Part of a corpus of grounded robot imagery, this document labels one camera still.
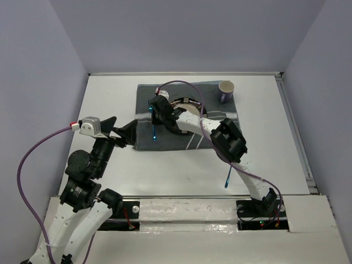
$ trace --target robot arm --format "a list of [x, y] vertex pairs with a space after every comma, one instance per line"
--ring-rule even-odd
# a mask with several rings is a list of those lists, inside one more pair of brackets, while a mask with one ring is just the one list
[[[150, 100], [153, 108], [152, 123], [155, 125], [165, 125], [172, 132], [185, 133], [187, 131], [206, 136], [211, 140], [221, 154], [219, 158], [225, 162], [232, 163], [235, 167], [243, 167], [239, 164], [243, 154], [247, 153], [246, 140], [240, 130], [228, 118], [223, 121], [202, 119], [203, 130], [200, 127], [200, 117], [189, 111], [176, 108], [173, 109], [168, 100], [158, 95]], [[239, 176], [247, 186], [253, 201], [253, 208], [261, 214], [268, 215], [273, 210], [277, 195], [274, 190], [265, 182], [255, 179], [238, 171]]]
[[106, 189], [101, 191], [98, 202], [94, 203], [90, 212], [74, 230], [69, 243], [63, 252], [63, 263], [76, 263], [82, 248], [88, 243], [98, 228], [117, 213], [122, 207], [122, 196]]
[[[53, 223], [48, 230], [48, 237], [50, 241], [50, 247], [53, 259], [55, 263], [61, 263], [61, 258], [65, 247], [72, 235], [72, 232], [77, 227], [77, 224], [83, 217], [83, 215], [89, 209], [80, 210], [78, 212], [73, 212], [72, 207], [64, 203], [58, 206]], [[40, 264], [50, 264], [50, 259], [48, 257], [46, 243], [43, 240], [37, 251], [26, 263], [40, 263]]]
[[[98, 118], [88, 117], [72, 125], [74, 131], [81, 128], [80, 134], [91, 136], [96, 141], [90, 153], [77, 150], [68, 158], [65, 170], [68, 181], [60, 196], [55, 219], [48, 230], [48, 246], [56, 264], [62, 263], [63, 257], [63, 263], [72, 263], [100, 225], [122, 207], [122, 196], [109, 189], [102, 191], [99, 202], [94, 204], [101, 185], [93, 180], [102, 178], [114, 147], [134, 145], [137, 121], [123, 128], [114, 128], [115, 121], [116, 117], [102, 122]], [[111, 131], [120, 137], [110, 136]], [[88, 215], [79, 224], [86, 213]], [[41, 242], [29, 260], [22, 263], [50, 264], [45, 241]]]

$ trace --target gray wall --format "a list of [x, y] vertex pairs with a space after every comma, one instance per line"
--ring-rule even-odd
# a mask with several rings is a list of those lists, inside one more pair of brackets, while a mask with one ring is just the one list
[[324, 0], [51, 0], [90, 73], [283, 71]]
[[[18, 193], [17, 166], [34, 143], [76, 120], [87, 75], [48, 0], [2, 0], [0, 38], [0, 262], [19, 263], [40, 229]], [[71, 139], [48, 141], [25, 163], [23, 188], [42, 218]]]
[[352, 1], [328, 0], [284, 74], [319, 191], [352, 261]]

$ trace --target gray cloth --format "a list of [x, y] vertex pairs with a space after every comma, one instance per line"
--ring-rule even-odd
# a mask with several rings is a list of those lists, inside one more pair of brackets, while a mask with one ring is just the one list
[[[155, 125], [156, 141], [153, 141], [153, 128], [151, 124], [151, 113], [148, 106], [148, 100], [155, 97], [155, 89], [159, 85], [139, 85], [137, 89], [136, 102], [136, 119], [137, 139], [134, 148], [141, 151], [170, 151], [170, 150], [194, 150], [194, 149], [209, 149], [211, 146], [207, 140], [203, 140], [202, 136], [180, 135], [174, 134], [166, 129], [163, 125]], [[205, 108], [207, 110], [207, 118], [213, 120], [223, 120], [230, 118], [240, 129], [239, 120], [234, 100], [228, 103], [221, 104], [217, 100], [218, 84], [197, 84], [201, 90]], [[169, 102], [181, 97], [188, 97], [201, 101], [197, 91], [185, 84], [171, 84], [162, 87], [169, 93]]]

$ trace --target screw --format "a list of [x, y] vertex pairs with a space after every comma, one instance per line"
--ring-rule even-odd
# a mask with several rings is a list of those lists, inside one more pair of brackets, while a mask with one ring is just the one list
[[240, 213], [243, 213], [244, 212], [244, 206], [243, 205], [237, 206], [237, 211], [240, 212]]
[[286, 210], [286, 209], [285, 209], [285, 206], [284, 206], [284, 205], [282, 205], [282, 206], [281, 206], [281, 210], [280, 210], [280, 212], [284, 212], [285, 210]]
[[132, 212], [133, 213], [138, 213], [139, 212], [139, 207], [137, 205], [132, 207]]

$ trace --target white tabletop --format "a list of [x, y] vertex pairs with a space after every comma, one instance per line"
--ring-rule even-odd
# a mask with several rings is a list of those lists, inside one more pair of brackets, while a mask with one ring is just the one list
[[[230, 80], [248, 154], [242, 158], [250, 172], [278, 186], [283, 194], [309, 194], [305, 174], [274, 76], [91, 76], [79, 118], [118, 118], [122, 127], [135, 116], [138, 84], [170, 80], [189, 82]], [[91, 151], [94, 140], [75, 133], [70, 153]], [[236, 172], [224, 188], [229, 167], [213, 150], [140, 152], [115, 149], [102, 179], [104, 188], [124, 196], [143, 195], [247, 195]], [[67, 182], [64, 175], [62, 186]]]

